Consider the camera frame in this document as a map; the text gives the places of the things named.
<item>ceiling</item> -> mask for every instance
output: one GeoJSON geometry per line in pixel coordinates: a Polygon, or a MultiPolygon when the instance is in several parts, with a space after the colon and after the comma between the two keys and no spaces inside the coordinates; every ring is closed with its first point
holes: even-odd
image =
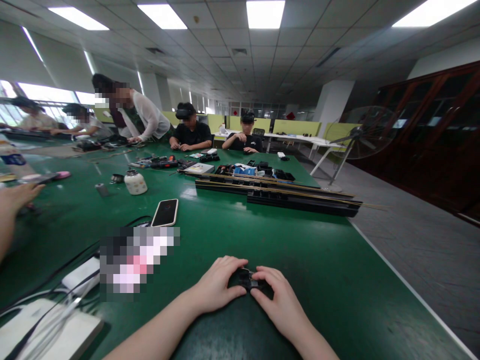
{"type": "Polygon", "coordinates": [[[480,1],[422,29],[391,25],[425,0],[286,0],[275,30],[249,29],[245,1],[8,1],[35,16],[0,1],[0,19],[220,100],[316,104],[331,80],[402,81],[416,59],[480,37],[480,1]],[[162,30],[136,6],[167,2],[187,30],[162,30]],[[61,6],[110,31],[85,30],[47,9],[61,6]]]}

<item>fan blade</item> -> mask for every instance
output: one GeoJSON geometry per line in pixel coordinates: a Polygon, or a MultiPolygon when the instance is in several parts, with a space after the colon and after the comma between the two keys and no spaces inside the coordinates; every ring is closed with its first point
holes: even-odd
{"type": "Polygon", "coordinates": [[[338,144],[338,143],[341,143],[341,142],[344,142],[346,140],[350,140],[350,139],[353,139],[355,136],[347,136],[347,137],[341,137],[335,141],[330,141],[331,143],[334,143],[334,144],[338,144]]]}
{"type": "Polygon", "coordinates": [[[375,145],[373,145],[370,141],[368,141],[367,139],[364,139],[363,137],[361,137],[359,140],[360,140],[360,142],[361,142],[363,145],[369,147],[369,148],[372,149],[372,150],[375,150],[375,149],[377,148],[377,147],[376,147],[375,145]]]}

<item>green table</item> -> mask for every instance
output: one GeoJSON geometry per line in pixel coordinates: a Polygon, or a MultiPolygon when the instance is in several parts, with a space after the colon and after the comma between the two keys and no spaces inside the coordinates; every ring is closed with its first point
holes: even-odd
{"type": "MultiPolygon", "coordinates": [[[[251,204],[242,195],[197,191],[193,177],[169,176],[172,170],[140,169],[148,185],[145,194],[132,196],[120,184],[107,185],[110,197],[99,196],[95,184],[108,184],[111,174],[125,173],[128,162],[151,153],[172,151],[165,145],[149,145],[99,164],[86,159],[104,156],[101,152],[70,159],[27,156],[39,172],[67,170],[72,176],[44,189],[35,201],[40,216],[18,220],[16,237],[25,244],[0,268],[0,306],[39,284],[95,240],[112,235],[115,228],[153,215],[159,201],[179,199],[175,225],[181,232],[179,246],[168,248],[168,256],[148,275],[134,302],[102,302],[96,307],[95,315],[105,326],[83,359],[101,359],[224,255],[248,259],[251,269],[265,265],[282,271],[311,322],[341,359],[469,358],[346,218],[251,204]]],[[[268,161],[303,185],[317,185],[294,158],[283,162],[275,154],[218,153],[221,161],[213,165],[268,161]]],[[[173,358],[299,355],[248,295],[197,319],[173,358]]]]}

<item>small white jar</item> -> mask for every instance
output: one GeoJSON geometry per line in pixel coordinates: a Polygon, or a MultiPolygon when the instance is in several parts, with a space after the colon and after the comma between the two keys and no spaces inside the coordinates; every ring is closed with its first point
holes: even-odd
{"type": "Polygon", "coordinates": [[[136,170],[128,170],[124,181],[128,192],[132,195],[143,194],[149,189],[145,183],[144,177],[136,170]]]}

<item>cabinet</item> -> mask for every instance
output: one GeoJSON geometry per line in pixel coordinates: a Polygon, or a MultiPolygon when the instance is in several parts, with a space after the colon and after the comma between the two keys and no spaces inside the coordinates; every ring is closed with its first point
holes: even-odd
{"type": "Polygon", "coordinates": [[[350,163],[480,221],[480,61],[381,88],[374,104],[397,116],[395,138],[350,163]]]}

